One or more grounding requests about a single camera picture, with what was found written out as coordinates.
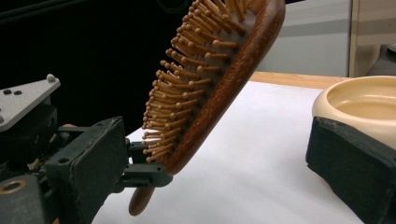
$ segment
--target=white table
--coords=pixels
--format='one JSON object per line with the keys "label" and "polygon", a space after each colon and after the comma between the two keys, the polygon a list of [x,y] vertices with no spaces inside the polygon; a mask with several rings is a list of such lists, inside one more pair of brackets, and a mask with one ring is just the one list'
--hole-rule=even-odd
{"label": "white table", "polygon": [[[125,189],[108,196],[93,223],[362,223],[306,166],[311,107],[320,92],[249,81],[142,214],[129,215],[134,189]],[[142,134],[128,138],[141,141]]]}

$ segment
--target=cream-colored bowl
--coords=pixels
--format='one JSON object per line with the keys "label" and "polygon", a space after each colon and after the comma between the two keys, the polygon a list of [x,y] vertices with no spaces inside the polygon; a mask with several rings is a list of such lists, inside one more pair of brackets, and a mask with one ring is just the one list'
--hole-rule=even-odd
{"label": "cream-colored bowl", "polygon": [[322,91],[313,117],[334,119],[396,149],[396,77],[355,77]]}

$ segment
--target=hairbrush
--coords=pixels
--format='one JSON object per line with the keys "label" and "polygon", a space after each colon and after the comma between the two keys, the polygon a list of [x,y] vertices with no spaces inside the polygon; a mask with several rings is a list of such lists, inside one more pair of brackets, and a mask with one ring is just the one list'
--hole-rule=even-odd
{"label": "hairbrush", "polygon": [[[148,94],[142,129],[147,162],[176,175],[190,161],[259,62],[285,18],[284,0],[195,0],[165,51]],[[139,215],[155,188],[136,188]]]}

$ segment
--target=hairbrush bristle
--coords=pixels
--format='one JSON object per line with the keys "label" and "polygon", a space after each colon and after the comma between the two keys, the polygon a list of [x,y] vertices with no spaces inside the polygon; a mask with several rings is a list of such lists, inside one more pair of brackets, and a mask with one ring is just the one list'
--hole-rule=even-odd
{"label": "hairbrush bristle", "polygon": [[246,1],[194,1],[162,60],[149,93],[143,139],[147,161],[163,162],[225,73],[251,25]]}

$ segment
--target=gray wall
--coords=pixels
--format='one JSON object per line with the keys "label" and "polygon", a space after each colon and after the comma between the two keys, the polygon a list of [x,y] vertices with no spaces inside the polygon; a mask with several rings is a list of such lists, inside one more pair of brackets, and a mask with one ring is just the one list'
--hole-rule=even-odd
{"label": "gray wall", "polygon": [[305,0],[286,5],[280,34],[257,70],[347,77],[349,0]]}

